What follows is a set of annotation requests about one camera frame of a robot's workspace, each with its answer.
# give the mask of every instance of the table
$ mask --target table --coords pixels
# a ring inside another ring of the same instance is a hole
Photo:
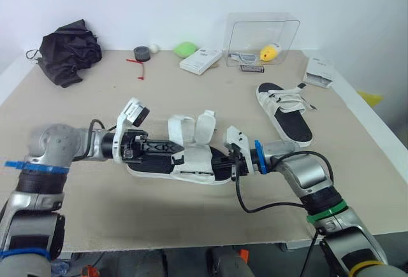
[[[81,72],[82,83],[67,89],[34,67],[0,106],[0,164],[23,158],[33,127],[87,127],[92,118],[110,126],[132,96],[151,110],[141,127],[150,138],[167,137],[172,114],[197,117],[210,109],[217,117],[212,146],[226,152],[222,134],[230,125],[251,142],[267,143],[279,136],[256,100],[256,87],[274,82],[292,88],[301,82],[307,63],[301,51],[290,51],[283,64],[266,66],[263,74],[241,73],[220,61],[196,76],[179,69],[180,59],[172,52],[159,52],[145,63],[141,81],[140,65],[127,58],[131,51],[105,52],[101,62]],[[308,85],[304,96],[318,108],[304,115],[314,133],[308,149],[330,160],[343,198],[373,234],[408,230],[408,186],[383,151],[333,90]],[[4,203],[18,171],[1,167],[0,174]],[[64,192],[65,252],[299,242],[314,233],[300,208],[244,213],[232,183],[133,178],[111,160],[74,163]],[[279,173],[243,178],[242,193],[249,207],[298,201]]]

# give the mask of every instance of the green ball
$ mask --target green ball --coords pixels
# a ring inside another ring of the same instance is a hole
[[[198,47],[189,41],[185,41],[173,49],[173,52],[176,53],[182,59],[189,57],[195,51],[198,50]]]

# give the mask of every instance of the blue cable tie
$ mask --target blue cable tie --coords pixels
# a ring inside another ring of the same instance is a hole
[[[55,166],[48,166],[46,164],[31,164],[30,162],[26,161],[6,161],[4,163],[5,167],[14,167],[19,170],[30,170],[30,171],[41,171],[41,172],[48,172],[48,173],[62,173],[66,174],[69,172],[68,167],[55,167]]]
[[[6,250],[5,252],[0,252],[0,259],[13,256],[13,255],[22,255],[26,253],[35,253],[37,255],[43,256],[47,258],[49,261],[51,261],[51,256],[50,253],[48,253],[46,250],[43,248],[37,248],[37,247],[32,247],[32,248],[16,248],[15,250]]]
[[[259,140],[255,140],[255,149],[258,155],[259,165],[261,166],[261,174],[267,174],[268,169],[266,168],[265,157],[263,156],[262,144]]]

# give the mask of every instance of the small white box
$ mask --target small white box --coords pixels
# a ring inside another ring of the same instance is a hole
[[[213,63],[222,56],[221,50],[201,48],[180,62],[180,68],[202,75]]]
[[[323,88],[334,82],[334,67],[328,59],[311,57],[307,63],[303,81]]]

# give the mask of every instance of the yellow object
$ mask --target yellow object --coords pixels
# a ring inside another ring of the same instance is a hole
[[[376,261],[376,260],[369,260],[369,261],[363,261],[355,266],[350,270],[349,277],[354,277],[354,274],[359,270],[362,269],[363,267],[367,266],[383,266],[384,264],[381,261]]]
[[[264,62],[269,62],[278,56],[279,52],[273,46],[264,46],[261,50],[259,58]]]
[[[357,91],[357,93],[367,102],[370,107],[374,107],[378,103],[380,103],[384,97],[380,94],[368,94],[363,91]]]

